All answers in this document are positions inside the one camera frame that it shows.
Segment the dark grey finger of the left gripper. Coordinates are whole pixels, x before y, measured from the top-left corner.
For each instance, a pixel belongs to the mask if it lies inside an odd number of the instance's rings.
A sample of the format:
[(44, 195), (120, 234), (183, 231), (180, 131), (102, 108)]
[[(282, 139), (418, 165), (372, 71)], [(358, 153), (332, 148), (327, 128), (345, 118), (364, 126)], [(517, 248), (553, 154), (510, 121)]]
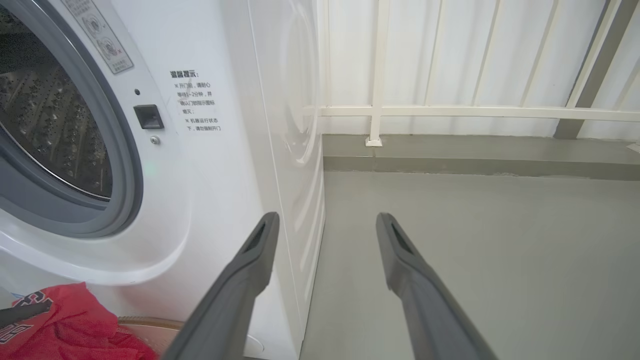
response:
[(53, 303), (50, 299), (31, 301), (30, 303), (26, 303), (26, 301), (27, 299), (23, 299), (13, 307), (0, 309), (0, 330), (48, 312)]

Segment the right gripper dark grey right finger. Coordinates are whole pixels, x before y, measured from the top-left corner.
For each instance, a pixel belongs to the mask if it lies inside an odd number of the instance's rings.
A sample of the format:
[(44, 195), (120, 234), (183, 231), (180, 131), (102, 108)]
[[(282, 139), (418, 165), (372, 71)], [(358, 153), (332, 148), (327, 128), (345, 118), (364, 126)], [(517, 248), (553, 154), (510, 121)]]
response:
[(398, 220), (381, 212), (375, 231), (387, 287), (402, 303), (414, 360), (498, 360)]

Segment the red jersey garment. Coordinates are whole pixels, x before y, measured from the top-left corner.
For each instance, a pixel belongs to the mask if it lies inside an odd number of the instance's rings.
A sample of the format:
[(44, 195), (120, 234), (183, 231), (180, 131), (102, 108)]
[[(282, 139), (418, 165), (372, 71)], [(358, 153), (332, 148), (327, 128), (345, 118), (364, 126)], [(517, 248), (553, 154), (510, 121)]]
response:
[(158, 360), (158, 354), (119, 326), (84, 282), (53, 285), (12, 302), (48, 311), (0, 326), (0, 360)]

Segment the black door latch socket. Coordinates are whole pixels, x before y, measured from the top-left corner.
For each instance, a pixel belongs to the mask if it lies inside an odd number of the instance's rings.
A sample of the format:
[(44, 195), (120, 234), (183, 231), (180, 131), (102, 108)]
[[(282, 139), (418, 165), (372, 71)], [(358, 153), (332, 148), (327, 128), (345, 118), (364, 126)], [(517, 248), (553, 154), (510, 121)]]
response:
[(157, 105), (135, 105), (134, 112), (142, 130), (163, 130), (165, 128)]

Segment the white metal railing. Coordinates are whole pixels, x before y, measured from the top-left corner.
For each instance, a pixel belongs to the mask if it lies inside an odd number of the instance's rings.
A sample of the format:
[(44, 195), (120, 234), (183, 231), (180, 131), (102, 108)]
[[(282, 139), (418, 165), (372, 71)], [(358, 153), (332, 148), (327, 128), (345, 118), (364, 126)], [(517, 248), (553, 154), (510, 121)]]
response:
[(328, 133), (640, 138), (640, 0), (320, 0)]

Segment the grey warning label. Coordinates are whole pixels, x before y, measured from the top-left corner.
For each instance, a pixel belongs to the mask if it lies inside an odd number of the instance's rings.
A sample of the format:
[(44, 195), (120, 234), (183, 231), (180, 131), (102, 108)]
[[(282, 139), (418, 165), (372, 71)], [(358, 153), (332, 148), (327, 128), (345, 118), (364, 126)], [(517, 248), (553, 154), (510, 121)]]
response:
[(125, 48), (93, 0), (61, 0), (114, 75), (134, 67)]

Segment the printed text notice sticker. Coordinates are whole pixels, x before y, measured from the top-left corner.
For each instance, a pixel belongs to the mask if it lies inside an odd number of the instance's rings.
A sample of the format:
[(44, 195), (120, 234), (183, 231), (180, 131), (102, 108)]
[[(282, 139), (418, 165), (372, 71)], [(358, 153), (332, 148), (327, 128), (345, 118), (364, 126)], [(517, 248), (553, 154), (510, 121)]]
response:
[(213, 83), (195, 69), (171, 70), (169, 75), (180, 129), (197, 135), (221, 132)]

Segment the round white filter cover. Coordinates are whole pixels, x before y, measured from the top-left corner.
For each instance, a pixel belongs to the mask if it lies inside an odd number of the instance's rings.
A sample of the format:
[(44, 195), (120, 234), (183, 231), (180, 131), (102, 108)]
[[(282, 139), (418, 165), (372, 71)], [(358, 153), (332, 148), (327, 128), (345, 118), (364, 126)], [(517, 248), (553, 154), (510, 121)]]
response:
[(243, 356), (247, 358), (259, 358), (265, 351), (265, 346), (254, 336), (248, 334), (244, 346)]

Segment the cream perforated laundry basket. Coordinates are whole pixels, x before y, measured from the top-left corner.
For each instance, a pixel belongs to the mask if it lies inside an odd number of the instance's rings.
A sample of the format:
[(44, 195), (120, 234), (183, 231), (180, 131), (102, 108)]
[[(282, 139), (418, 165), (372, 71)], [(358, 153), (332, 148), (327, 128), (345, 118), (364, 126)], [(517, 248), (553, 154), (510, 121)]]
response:
[(183, 321), (148, 316), (120, 316), (121, 332), (135, 335), (156, 354), (163, 355), (184, 326)]

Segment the white washing machine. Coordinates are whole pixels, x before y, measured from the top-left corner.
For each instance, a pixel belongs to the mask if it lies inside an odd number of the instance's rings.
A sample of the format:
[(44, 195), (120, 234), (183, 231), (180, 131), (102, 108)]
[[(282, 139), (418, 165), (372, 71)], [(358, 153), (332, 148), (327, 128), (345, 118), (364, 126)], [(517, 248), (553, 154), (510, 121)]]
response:
[[(325, 227), (318, 0), (98, 1), (134, 61), (116, 83), (131, 104), (141, 205), (99, 238), (0, 229), (0, 299), (85, 283), (118, 317), (184, 322), (276, 212), (272, 274), (247, 334), (259, 359), (299, 360)], [(179, 127), (170, 71), (189, 69), (212, 82), (221, 132)], [(142, 129), (137, 105), (156, 105), (164, 129)]]

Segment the perforated steel drum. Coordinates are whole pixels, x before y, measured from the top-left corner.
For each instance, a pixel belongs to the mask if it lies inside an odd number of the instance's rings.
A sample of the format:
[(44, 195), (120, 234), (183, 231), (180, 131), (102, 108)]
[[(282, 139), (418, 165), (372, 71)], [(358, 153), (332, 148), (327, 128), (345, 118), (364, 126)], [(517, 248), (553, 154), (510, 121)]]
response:
[(0, 128), (37, 166), (100, 201), (112, 195), (105, 142), (85, 99), (60, 62), (0, 5)]

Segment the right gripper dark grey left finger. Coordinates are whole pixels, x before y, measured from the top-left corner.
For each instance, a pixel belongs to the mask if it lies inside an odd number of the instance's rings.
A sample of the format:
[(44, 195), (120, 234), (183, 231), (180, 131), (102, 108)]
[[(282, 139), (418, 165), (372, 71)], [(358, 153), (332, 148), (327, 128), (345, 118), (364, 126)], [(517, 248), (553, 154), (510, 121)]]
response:
[(280, 217), (267, 212), (162, 355), (162, 360), (243, 360), (256, 298), (274, 269)]

